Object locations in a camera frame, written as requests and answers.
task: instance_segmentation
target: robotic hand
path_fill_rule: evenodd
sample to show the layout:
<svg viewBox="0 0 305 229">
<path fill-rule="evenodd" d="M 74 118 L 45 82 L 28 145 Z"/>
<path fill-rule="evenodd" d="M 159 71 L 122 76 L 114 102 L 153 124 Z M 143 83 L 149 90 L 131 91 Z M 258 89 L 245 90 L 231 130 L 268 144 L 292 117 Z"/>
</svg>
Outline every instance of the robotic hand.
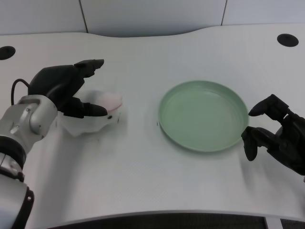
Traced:
<svg viewBox="0 0 305 229">
<path fill-rule="evenodd" d="M 103 63 L 104 60 L 86 60 L 44 68 L 31 81 L 27 96 L 16 105 L 12 97 L 12 106 L 0 120 L 1 229 L 22 229 L 26 225 L 34 194 L 23 183 L 23 165 L 34 143 L 47 135 L 58 111 L 77 118 L 107 115 L 105 108 L 73 97 L 84 78 L 93 76 Z"/>
<path fill-rule="evenodd" d="M 274 94 L 259 102 L 250 116 L 266 114 L 282 127 L 274 135 L 270 131 L 248 126 L 242 133 L 244 151 L 249 161 L 257 155 L 257 147 L 265 146 L 267 152 L 284 166 L 305 175 L 305 119 L 294 114 L 288 105 Z"/>
</svg>

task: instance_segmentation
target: green plate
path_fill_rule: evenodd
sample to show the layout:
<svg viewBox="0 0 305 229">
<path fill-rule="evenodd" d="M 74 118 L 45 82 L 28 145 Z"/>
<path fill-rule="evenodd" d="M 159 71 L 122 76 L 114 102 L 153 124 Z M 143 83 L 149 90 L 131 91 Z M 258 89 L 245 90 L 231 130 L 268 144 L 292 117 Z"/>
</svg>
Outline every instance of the green plate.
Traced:
<svg viewBox="0 0 305 229">
<path fill-rule="evenodd" d="M 159 122 L 176 143 L 213 152 L 241 139 L 248 126 L 248 111 L 231 89 L 209 81 L 192 81 L 174 87 L 164 96 Z"/>
</svg>

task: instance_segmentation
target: crumpled plastic bag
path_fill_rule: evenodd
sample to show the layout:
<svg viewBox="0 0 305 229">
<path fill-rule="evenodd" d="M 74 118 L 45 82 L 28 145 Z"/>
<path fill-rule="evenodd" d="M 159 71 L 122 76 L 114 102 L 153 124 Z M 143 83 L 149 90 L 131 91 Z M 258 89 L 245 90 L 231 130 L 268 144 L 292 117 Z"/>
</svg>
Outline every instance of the crumpled plastic bag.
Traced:
<svg viewBox="0 0 305 229">
<path fill-rule="evenodd" d="M 74 97 L 80 98 L 83 103 L 91 103 L 104 107 L 108 115 L 102 117 L 75 118 L 64 116 L 58 112 L 60 124 L 74 137 L 83 133 L 94 133 L 101 130 L 110 123 L 116 123 L 120 116 L 122 106 L 122 96 L 117 93 L 101 91 L 82 91 L 77 92 Z"/>
</svg>

